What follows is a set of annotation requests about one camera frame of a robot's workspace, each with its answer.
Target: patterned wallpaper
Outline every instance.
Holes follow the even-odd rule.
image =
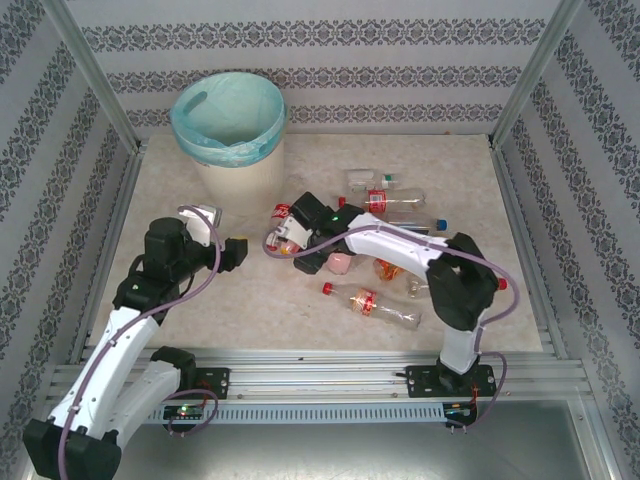
[[[0,1],[0,478],[77,336],[128,154],[37,0]]]
[[[503,146],[570,354],[640,478],[640,2],[588,1]]]
[[[490,133],[558,0],[70,0],[141,137],[216,72],[283,90],[290,131]]]

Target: metal frame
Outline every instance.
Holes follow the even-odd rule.
[[[549,301],[549,295],[544,286],[540,266],[536,261],[531,239],[527,233],[524,216],[518,208],[518,199],[509,174],[507,173],[507,166],[502,156],[502,151],[500,149],[491,149],[491,158],[493,160],[498,185],[500,186],[500,192],[502,193],[507,218],[509,219],[509,225],[511,226],[511,233],[516,245],[518,259],[520,260],[522,273],[524,274],[527,284],[527,292],[529,293],[533,315],[539,325],[543,325],[548,329],[553,350],[557,357],[561,359],[569,358],[564,347],[564,342],[562,341],[558,321],[553,313],[551,302]]]
[[[538,83],[543,70],[553,56],[553,51],[562,40],[571,20],[573,20],[582,4],[582,0],[560,0],[527,66],[522,75],[520,75],[516,87],[511,92],[507,104],[502,109],[502,113],[500,113],[500,117],[491,134],[494,148],[499,148],[509,135],[509,131],[527,102],[529,94]]]
[[[88,358],[92,349],[85,349]],[[397,373],[411,364],[433,364],[429,352],[322,352],[308,350],[220,350],[194,349],[200,367],[230,368],[229,410],[223,423],[386,423],[441,421],[437,413],[421,415],[428,405],[468,399],[410,399],[406,380]],[[135,381],[146,367],[153,350],[145,349],[127,379]],[[581,360],[560,360],[553,352],[507,355],[509,375],[500,402],[562,400],[570,407],[575,432],[594,480],[621,478],[602,427],[595,400]],[[499,362],[487,359],[496,370]],[[64,395],[81,367],[56,367],[47,395],[49,405]],[[359,411],[360,417],[331,412]],[[265,412],[271,413],[267,418]],[[302,419],[300,412],[314,418]],[[159,423],[154,411],[148,423]]]
[[[124,227],[124,221],[127,218],[127,212],[129,211],[133,191],[135,190],[136,182],[138,181],[138,174],[140,173],[142,159],[144,158],[146,151],[147,143],[145,142],[139,147],[135,147],[129,155],[127,171],[124,174],[125,181],[118,194],[118,199],[116,200],[111,225],[109,226],[109,231],[107,232],[107,237],[105,239],[104,253],[98,261],[96,271],[97,281],[94,282],[93,287],[89,292],[89,299],[87,301],[88,308],[85,316],[80,321],[78,336],[76,337],[76,343],[73,346],[73,351],[71,352],[69,360],[70,363],[80,362],[82,358],[82,351],[89,335],[91,334],[91,327],[98,315],[100,301],[107,285],[107,279],[109,278],[109,270],[111,270],[111,264],[113,263],[113,259],[116,255],[120,234]]]
[[[140,144],[133,125],[118,101],[107,76],[102,71],[96,57],[76,23],[65,0],[42,0],[42,6],[62,36],[67,48],[80,67],[89,86],[93,89],[100,105],[116,128],[128,152],[134,152]]]

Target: beige floor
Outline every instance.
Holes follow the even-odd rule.
[[[449,221],[450,232],[471,235],[485,256],[518,279],[523,302],[509,318],[493,324],[483,349],[540,351],[540,339],[484,136],[289,135],[285,143],[290,180],[336,205],[345,168],[372,167],[404,175],[407,186],[427,192],[430,211]],[[149,222],[175,215],[183,203],[207,203],[191,160],[170,135],[151,138],[95,322],[91,343],[104,330],[116,287],[133,258],[142,253]],[[325,281],[359,283],[402,298],[404,283],[381,285],[367,258],[353,272],[308,276],[289,260],[274,260],[259,242],[270,212],[250,218],[225,216],[223,238],[249,238],[249,256],[232,273],[218,276],[199,297],[173,309],[150,347],[219,347],[323,350],[439,350],[443,324],[430,300],[417,332],[354,314],[320,292]],[[196,277],[196,284],[207,272]],[[500,292],[492,312],[511,293]]]

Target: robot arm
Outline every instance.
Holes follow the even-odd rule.
[[[446,239],[410,232],[353,205],[333,211],[309,192],[291,206],[277,233],[311,249],[346,232],[352,234],[295,258],[295,267],[315,274],[331,253],[362,254],[386,260],[427,281],[436,314],[446,324],[440,363],[454,376],[469,372],[478,358],[474,348],[478,326],[493,303],[498,279],[489,268],[443,253],[437,246],[483,258],[475,242],[460,233]]]
[[[219,210],[197,210],[217,226]],[[140,352],[158,331],[167,312],[128,324],[142,312],[180,298],[186,293],[180,293],[183,282],[193,279],[202,268],[211,270],[216,264],[216,246],[210,244],[208,226],[195,214],[185,216],[186,223],[177,218],[151,222],[145,235],[145,252],[134,260],[129,275],[119,285],[115,309],[80,376],[46,422],[32,419],[27,425],[23,441],[40,476],[60,478],[58,446],[63,426],[71,418],[65,446],[69,479],[111,480],[122,449],[149,412],[171,393],[193,388],[195,357],[162,347],[151,357],[142,376],[119,396]],[[233,270],[246,255],[246,240],[227,239],[221,249],[218,272]],[[125,328],[126,333],[114,340],[114,335]],[[100,359],[107,343],[111,348]],[[79,404],[73,406],[86,378],[90,379],[88,386]]]

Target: white trash bin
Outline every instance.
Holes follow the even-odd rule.
[[[212,75],[188,87],[170,117],[213,204],[242,216],[273,208],[284,184],[287,120],[273,83],[251,73]]]

